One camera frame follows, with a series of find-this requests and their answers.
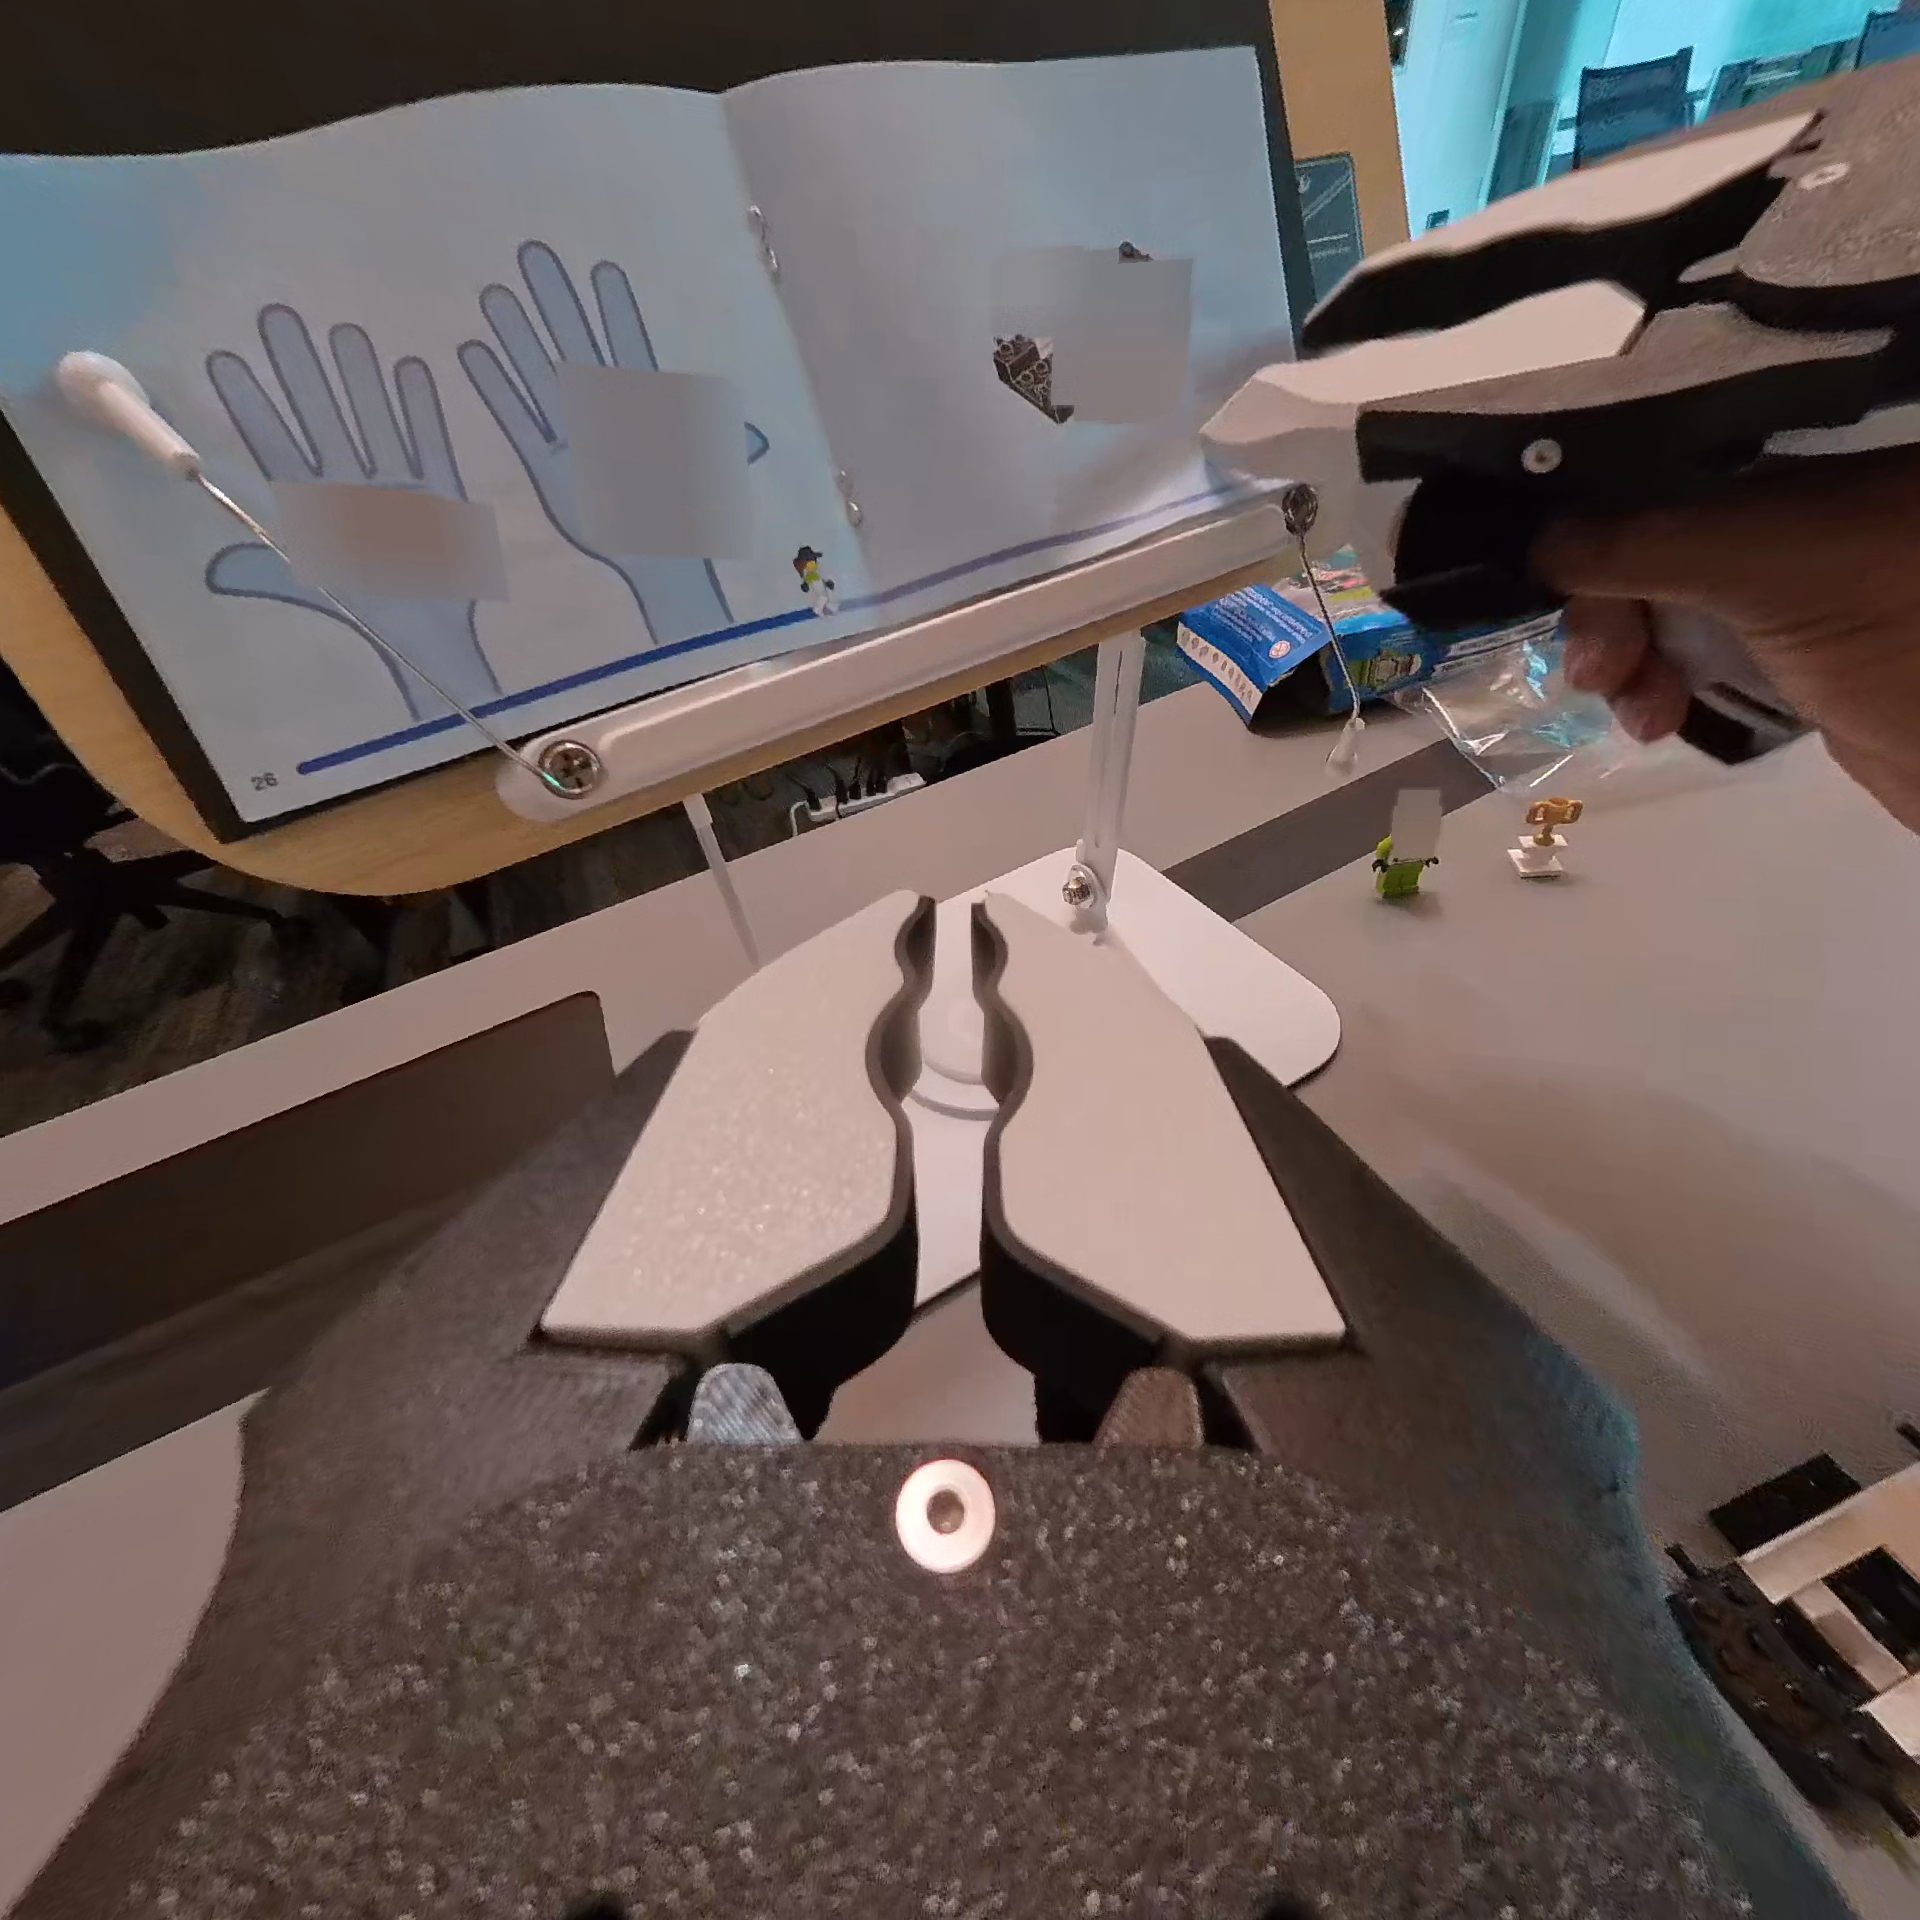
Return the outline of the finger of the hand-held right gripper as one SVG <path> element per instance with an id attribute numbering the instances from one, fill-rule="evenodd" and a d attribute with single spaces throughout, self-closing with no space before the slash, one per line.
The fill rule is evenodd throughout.
<path id="1" fill-rule="evenodd" d="M 1385 400 L 1612 358 L 1647 306 L 1612 281 L 1579 281 L 1433 331 L 1358 343 L 1256 373 L 1202 429 L 1214 470 L 1314 490 L 1360 485 L 1358 419 Z"/>
<path id="2" fill-rule="evenodd" d="M 1732 113 L 1495 201 L 1368 256 L 1300 322 L 1305 352 L 1451 329 L 1553 291 L 1610 281 L 1657 305 L 1739 243 L 1811 144 L 1817 106 Z"/>

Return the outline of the black office chair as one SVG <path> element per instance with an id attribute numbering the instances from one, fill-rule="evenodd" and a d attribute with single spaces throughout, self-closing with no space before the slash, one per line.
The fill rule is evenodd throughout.
<path id="1" fill-rule="evenodd" d="M 62 744 L 16 675 L 3 671 L 3 864 L 36 879 L 48 906 L 3 945 L 3 1005 L 19 1009 L 27 986 L 11 971 L 58 947 L 40 1026 L 62 1051 L 97 1050 L 105 1026 L 76 1013 L 81 992 L 119 921 L 162 929 L 179 882 L 204 867 L 195 853 L 115 862 L 97 840 L 132 814 Z"/>
<path id="2" fill-rule="evenodd" d="M 1668 133 L 1684 133 L 1706 119 L 1739 113 L 1804 82 L 1804 58 L 1764 58 L 1724 65 L 1707 87 L 1691 87 L 1691 51 L 1636 65 L 1586 66 L 1576 89 L 1572 131 L 1567 157 L 1553 174 L 1578 173 Z"/>

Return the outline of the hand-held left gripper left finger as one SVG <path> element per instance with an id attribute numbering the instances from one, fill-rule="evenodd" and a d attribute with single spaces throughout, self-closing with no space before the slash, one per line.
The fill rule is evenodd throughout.
<path id="1" fill-rule="evenodd" d="M 751 1362 L 788 1406 L 831 1406 L 898 1342 L 934 947 L 934 898 L 890 894 L 700 1021 L 543 1310 L 547 1342 Z"/>

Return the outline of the orange white lego car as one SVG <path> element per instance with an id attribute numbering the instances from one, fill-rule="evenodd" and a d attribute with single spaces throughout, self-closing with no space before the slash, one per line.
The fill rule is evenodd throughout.
<path id="1" fill-rule="evenodd" d="M 1727 1549 L 1667 1552 L 1667 1613 L 1720 1699 L 1823 1814 L 1918 1837 L 1918 1465 L 1816 1454 L 1716 1505 Z"/>

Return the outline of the instruction booklet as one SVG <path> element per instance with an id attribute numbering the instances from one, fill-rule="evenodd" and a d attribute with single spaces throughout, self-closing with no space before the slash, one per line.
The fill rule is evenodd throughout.
<path id="1" fill-rule="evenodd" d="M 6 138 L 6 421 L 224 837 L 1044 579 L 1240 487 L 1268 54 L 439 87 Z"/>

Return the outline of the green minifigure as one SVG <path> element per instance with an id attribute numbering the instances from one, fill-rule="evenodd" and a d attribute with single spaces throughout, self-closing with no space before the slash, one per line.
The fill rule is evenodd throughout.
<path id="1" fill-rule="evenodd" d="M 1371 862 L 1379 902 L 1399 903 L 1422 891 L 1425 877 L 1438 864 L 1444 818 L 1448 806 L 1438 787 L 1399 791 Z"/>

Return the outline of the clear plastic bag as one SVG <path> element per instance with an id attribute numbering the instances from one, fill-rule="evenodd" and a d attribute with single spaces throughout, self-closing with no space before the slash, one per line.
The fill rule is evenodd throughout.
<path id="1" fill-rule="evenodd" d="M 1451 749 L 1512 801 L 1590 801 L 1641 745 L 1607 703 L 1572 689 L 1559 634 L 1482 653 L 1409 694 Z"/>

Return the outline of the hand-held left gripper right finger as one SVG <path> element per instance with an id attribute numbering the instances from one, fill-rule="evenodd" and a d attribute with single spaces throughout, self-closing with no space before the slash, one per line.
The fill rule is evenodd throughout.
<path id="1" fill-rule="evenodd" d="M 1214 1048 L 1132 954 L 1009 894 L 975 903 L 979 1296 L 1044 1401 L 1143 1370 L 1334 1354 L 1330 1280 Z"/>

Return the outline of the blue cardboard box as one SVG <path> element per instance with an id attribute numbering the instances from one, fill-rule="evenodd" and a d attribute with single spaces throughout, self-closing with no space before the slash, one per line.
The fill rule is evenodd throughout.
<path id="1" fill-rule="evenodd" d="M 1448 653 L 1387 608 L 1358 568 L 1321 568 L 1314 582 L 1249 585 L 1175 623 L 1179 653 L 1249 729 L 1344 720 L 1426 679 Z"/>

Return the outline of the white book stand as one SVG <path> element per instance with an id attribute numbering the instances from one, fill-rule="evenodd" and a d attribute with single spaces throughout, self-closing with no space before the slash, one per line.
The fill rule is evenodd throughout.
<path id="1" fill-rule="evenodd" d="M 1338 1048 L 1330 999 L 1247 945 L 1234 925 L 1152 881 L 1129 891 L 1146 864 L 1121 851 L 1121 818 L 1137 745 L 1146 630 L 1230 587 L 1281 573 L 1283 517 L 1300 519 L 1311 495 L 1256 498 L 1234 512 L 1152 536 L 1099 561 L 1055 573 L 888 631 L 847 637 L 817 618 L 823 638 L 772 661 L 748 663 L 627 705 L 579 728 L 516 745 L 393 637 L 356 616 L 320 558 L 286 553 L 292 511 L 262 525 L 207 474 L 201 455 L 155 411 L 139 383 L 102 352 L 68 352 L 56 392 L 92 429 L 137 448 L 169 479 L 201 493 L 254 544 L 272 553 L 320 603 L 340 616 L 404 677 L 430 689 L 496 758 L 496 794 L 534 826 L 560 826 L 627 801 L 696 801 L 735 761 L 764 766 L 802 753 L 808 737 L 840 738 L 875 728 L 895 709 L 922 711 L 1017 669 L 1035 655 L 1099 648 L 1089 760 L 1089 817 L 1076 851 L 1049 855 L 1015 879 L 1015 897 L 1084 941 L 1126 949 L 1207 1033 L 1234 1033 L 1279 1078 L 1304 1078 Z"/>

